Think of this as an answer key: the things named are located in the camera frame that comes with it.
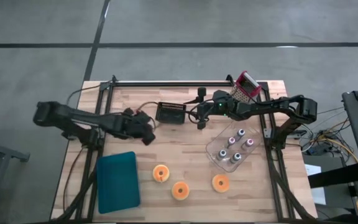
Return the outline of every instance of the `wooden tabletop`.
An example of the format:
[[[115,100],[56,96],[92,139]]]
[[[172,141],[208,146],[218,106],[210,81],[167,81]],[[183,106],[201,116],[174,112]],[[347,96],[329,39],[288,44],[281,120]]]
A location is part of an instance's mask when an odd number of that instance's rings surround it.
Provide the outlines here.
[[[270,97],[286,96],[283,81],[267,81]],[[99,82],[84,82],[83,87],[95,86]],[[229,87],[207,87],[207,99],[216,90],[230,91]],[[78,109],[94,113],[98,88],[85,90],[80,96]],[[114,87],[111,112],[122,111],[127,107],[137,108],[146,101],[166,101],[183,103],[197,96],[197,87]],[[156,105],[147,105],[143,110],[155,116]],[[266,153],[262,143],[233,173],[226,173],[230,180],[230,190],[220,194],[213,190],[211,181],[214,175],[224,174],[207,157],[206,145],[211,142],[232,120],[224,116],[210,116],[206,128],[197,130],[196,125],[186,122],[183,125],[158,124],[156,139],[144,146],[140,140],[120,140],[108,135],[104,146],[104,156],[134,151],[136,153],[140,182],[141,205],[137,208],[99,214],[98,205],[94,211],[94,222],[274,222],[277,221],[272,188],[267,167]],[[288,117],[276,113],[278,125]],[[252,127],[260,131],[258,116],[240,121],[236,127]],[[297,144],[295,140],[288,143]],[[53,206],[52,218],[62,214],[63,188],[68,171],[79,153],[81,145],[72,141],[63,165],[62,175]],[[317,217],[302,154],[297,146],[287,145],[283,150],[285,166],[291,191],[306,210]],[[66,206],[77,194],[84,169],[86,150],[76,163],[67,188]],[[165,164],[170,169],[170,177],[164,183],[153,180],[152,170],[157,164]],[[171,188],[175,182],[185,181],[190,187],[190,195],[184,201],[172,198]],[[88,211],[89,196],[85,198],[84,216]],[[287,211],[284,196],[280,198]]]

